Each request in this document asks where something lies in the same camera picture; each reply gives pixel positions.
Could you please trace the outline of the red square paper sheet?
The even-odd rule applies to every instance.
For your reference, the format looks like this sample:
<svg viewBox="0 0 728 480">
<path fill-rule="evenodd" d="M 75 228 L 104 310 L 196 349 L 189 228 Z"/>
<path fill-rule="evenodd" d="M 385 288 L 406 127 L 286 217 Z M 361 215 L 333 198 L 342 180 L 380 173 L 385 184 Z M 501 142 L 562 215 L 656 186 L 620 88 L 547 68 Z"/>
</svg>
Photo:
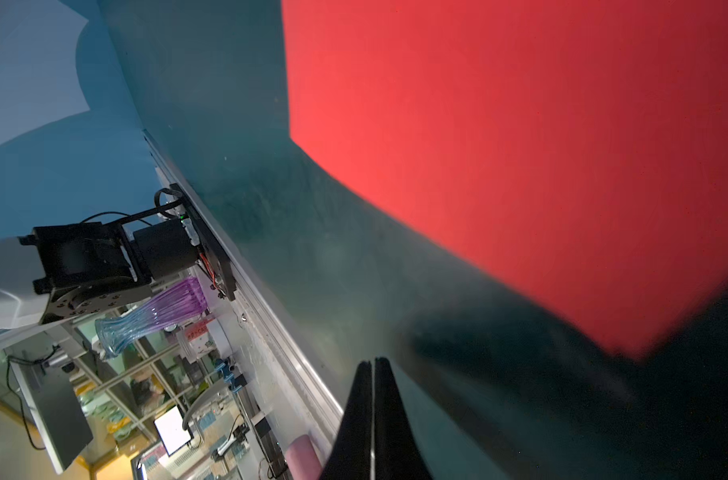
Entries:
<svg viewBox="0 0 728 480">
<path fill-rule="evenodd" d="M 285 1 L 290 135 L 634 359 L 728 286 L 728 1 Z"/>
</svg>

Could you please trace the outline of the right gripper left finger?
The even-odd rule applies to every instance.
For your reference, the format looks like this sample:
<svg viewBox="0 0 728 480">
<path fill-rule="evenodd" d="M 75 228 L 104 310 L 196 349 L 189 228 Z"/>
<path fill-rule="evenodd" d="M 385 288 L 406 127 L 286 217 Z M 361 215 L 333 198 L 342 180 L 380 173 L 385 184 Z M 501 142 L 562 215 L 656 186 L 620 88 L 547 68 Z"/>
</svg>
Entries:
<svg viewBox="0 0 728 480">
<path fill-rule="evenodd" d="M 373 370 L 370 361 L 356 370 L 332 452 L 321 480 L 371 478 Z"/>
</svg>

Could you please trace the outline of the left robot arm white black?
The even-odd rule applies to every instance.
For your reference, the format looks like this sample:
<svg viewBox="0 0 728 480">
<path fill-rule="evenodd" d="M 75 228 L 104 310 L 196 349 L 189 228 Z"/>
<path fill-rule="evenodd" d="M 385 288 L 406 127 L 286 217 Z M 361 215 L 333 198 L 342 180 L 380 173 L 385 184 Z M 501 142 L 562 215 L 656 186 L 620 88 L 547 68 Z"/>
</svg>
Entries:
<svg viewBox="0 0 728 480">
<path fill-rule="evenodd" d="M 111 222 L 36 227 L 0 240 L 0 330 L 56 323 L 151 296 L 198 250 L 167 221 L 127 234 Z"/>
</svg>

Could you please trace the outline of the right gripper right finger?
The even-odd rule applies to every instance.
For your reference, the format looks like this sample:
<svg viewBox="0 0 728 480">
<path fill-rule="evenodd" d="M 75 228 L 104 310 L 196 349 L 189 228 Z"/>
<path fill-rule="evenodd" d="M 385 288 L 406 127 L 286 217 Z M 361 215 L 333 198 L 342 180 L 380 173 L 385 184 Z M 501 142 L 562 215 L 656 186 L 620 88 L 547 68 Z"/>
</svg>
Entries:
<svg viewBox="0 0 728 480">
<path fill-rule="evenodd" d="M 430 480 L 388 359 L 375 359 L 374 452 L 376 479 Z"/>
</svg>

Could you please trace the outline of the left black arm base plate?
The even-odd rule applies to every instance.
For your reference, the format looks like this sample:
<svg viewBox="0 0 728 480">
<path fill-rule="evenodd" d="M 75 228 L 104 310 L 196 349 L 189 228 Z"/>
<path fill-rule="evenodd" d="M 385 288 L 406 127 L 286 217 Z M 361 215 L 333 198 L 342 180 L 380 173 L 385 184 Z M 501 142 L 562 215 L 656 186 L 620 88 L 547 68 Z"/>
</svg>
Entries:
<svg viewBox="0 0 728 480">
<path fill-rule="evenodd" d="M 177 183 L 172 183 L 170 189 L 174 191 L 175 196 L 182 198 L 186 215 L 190 218 L 193 228 L 198 234 L 200 261 L 208 272 L 213 289 L 219 292 L 222 299 L 234 301 L 238 284 L 233 275 L 228 253 L 182 187 Z"/>
</svg>

